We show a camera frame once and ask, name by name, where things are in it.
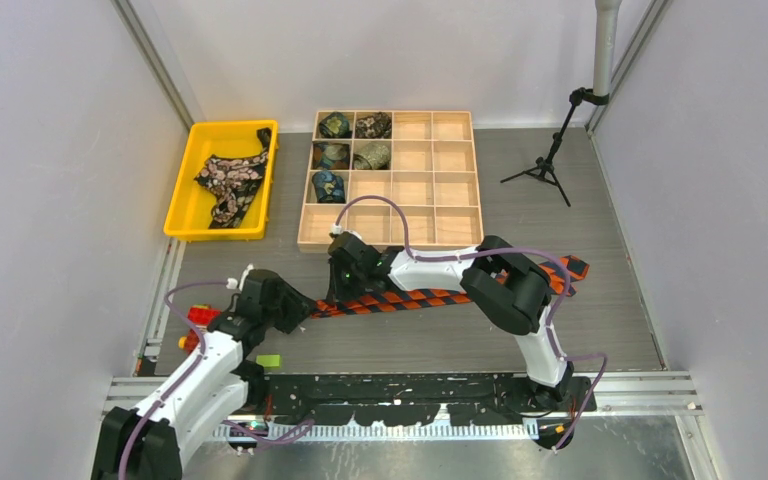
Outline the orange navy striped tie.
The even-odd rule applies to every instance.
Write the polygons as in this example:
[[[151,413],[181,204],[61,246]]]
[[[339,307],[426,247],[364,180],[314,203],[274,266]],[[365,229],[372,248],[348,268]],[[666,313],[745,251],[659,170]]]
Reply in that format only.
[[[584,280],[590,269],[590,264],[574,256],[560,258],[567,269],[572,283]],[[563,290],[563,279],[560,269],[549,261],[539,264],[550,278],[550,288],[554,293]],[[371,293],[348,302],[319,300],[311,318],[333,318],[349,315],[365,315],[372,313],[391,313],[397,311],[419,310],[424,308],[441,307],[472,303],[466,293],[455,290],[418,289],[406,292],[387,291]]]

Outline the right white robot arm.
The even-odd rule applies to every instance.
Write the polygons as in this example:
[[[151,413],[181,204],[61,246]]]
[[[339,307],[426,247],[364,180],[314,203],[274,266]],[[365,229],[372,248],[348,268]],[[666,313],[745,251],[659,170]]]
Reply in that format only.
[[[574,368],[552,327],[558,305],[551,298],[552,278],[532,261],[533,251],[492,235],[460,250],[378,250],[346,231],[334,237],[327,253],[327,303],[384,312],[396,305],[417,309],[472,302],[495,327],[515,337],[537,406],[556,410],[570,398]]]

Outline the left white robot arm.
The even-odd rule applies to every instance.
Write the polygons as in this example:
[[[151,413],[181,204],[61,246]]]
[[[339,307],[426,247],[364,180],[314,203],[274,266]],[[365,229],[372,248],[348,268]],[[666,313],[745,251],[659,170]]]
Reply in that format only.
[[[220,281],[229,307],[197,329],[197,346],[143,400],[103,418],[93,479],[180,479],[195,452],[235,411],[258,412],[267,398],[264,368],[248,355],[276,329],[293,332],[317,308],[279,274],[248,266]]]

